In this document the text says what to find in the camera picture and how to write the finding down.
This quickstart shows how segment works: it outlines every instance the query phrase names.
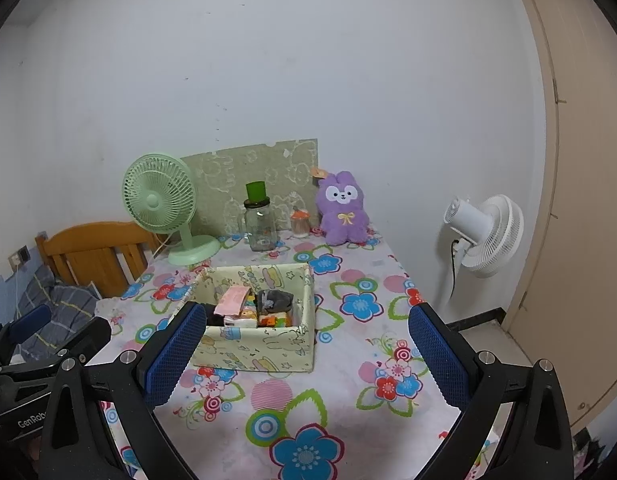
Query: wooden chair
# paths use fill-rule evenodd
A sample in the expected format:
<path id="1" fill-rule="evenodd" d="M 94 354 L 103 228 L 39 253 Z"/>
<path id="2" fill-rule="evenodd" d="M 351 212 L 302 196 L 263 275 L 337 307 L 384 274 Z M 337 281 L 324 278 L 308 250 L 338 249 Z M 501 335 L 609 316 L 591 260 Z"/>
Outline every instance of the wooden chair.
<path id="1" fill-rule="evenodd" d="M 71 227 L 49 240 L 35 238 L 40 256 L 56 276 L 71 285 L 95 283 L 105 298 L 121 296 L 128 280 L 114 248 L 124 255 L 135 280 L 146 269 L 140 244 L 151 252 L 159 248 L 159 239 L 134 222 L 94 222 Z"/>

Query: metal screw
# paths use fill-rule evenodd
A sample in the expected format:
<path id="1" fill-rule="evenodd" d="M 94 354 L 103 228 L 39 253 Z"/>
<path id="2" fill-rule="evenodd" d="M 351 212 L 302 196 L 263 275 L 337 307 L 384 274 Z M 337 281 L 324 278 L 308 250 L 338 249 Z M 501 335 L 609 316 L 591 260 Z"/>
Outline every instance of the metal screw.
<path id="1" fill-rule="evenodd" d="M 548 359 L 540 359 L 540 368 L 545 372 L 553 371 L 553 363 Z"/>
<path id="2" fill-rule="evenodd" d="M 488 350 L 482 350 L 479 354 L 477 354 L 477 357 L 485 365 L 492 365 L 495 362 L 495 356 Z"/>
<path id="3" fill-rule="evenodd" d="M 62 370 L 69 371 L 71 368 L 75 366 L 75 360 L 72 357 L 69 357 L 62 363 Z"/>
<path id="4" fill-rule="evenodd" d="M 135 350 L 126 350 L 120 354 L 120 361 L 127 365 L 128 363 L 135 361 L 135 357 L 137 356 L 138 353 Z"/>

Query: floral tablecloth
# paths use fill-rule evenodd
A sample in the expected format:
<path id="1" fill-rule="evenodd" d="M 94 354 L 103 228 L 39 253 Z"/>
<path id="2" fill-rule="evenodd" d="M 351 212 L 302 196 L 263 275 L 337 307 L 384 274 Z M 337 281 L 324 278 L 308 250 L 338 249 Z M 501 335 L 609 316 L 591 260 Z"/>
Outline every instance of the floral tablecloth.
<path id="1" fill-rule="evenodd" d="M 220 242 L 212 261 L 195 268 L 159 257 L 122 298 L 100 304 L 96 314 L 111 323 L 112 339 L 93 363 L 140 349 L 204 266 L 307 262 L 316 277 L 314 371 L 205 368 L 193 357 L 157 418 L 202 480 L 415 478 L 460 412 L 413 345 L 408 312 L 422 300 L 381 235 L 369 230 L 365 244 L 329 247 L 319 232 L 304 239 L 283 232 L 264 254 L 239 236 Z M 141 476 L 114 406 L 104 408 L 131 474 Z M 468 478 L 482 473 L 495 439 Z"/>

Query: blue wall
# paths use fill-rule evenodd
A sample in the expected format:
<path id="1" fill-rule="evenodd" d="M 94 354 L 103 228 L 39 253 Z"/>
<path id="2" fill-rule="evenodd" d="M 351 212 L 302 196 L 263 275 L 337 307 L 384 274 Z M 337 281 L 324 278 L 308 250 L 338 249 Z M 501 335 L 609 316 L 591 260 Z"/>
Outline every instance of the blue wall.
<path id="1" fill-rule="evenodd" d="M 15 306 L 19 298 L 22 297 L 35 271 L 42 264 L 37 247 L 30 249 L 29 252 L 31 259 L 13 276 L 6 281 L 0 276 L 0 323 L 7 323 L 15 317 Z"/>

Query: wooden door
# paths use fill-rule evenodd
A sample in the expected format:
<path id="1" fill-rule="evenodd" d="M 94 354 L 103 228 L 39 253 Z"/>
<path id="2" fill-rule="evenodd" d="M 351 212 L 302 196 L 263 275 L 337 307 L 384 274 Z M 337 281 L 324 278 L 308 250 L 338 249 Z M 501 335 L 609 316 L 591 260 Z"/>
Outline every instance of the wooden door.
<path id="1" fill-rule="evenodd" d="M 534 1 L 556 81 L 557 173 L 509 333 L 532 362 L 553 362 L 576 431 L 617 390 L 617 35 L 593 0 Z"/>

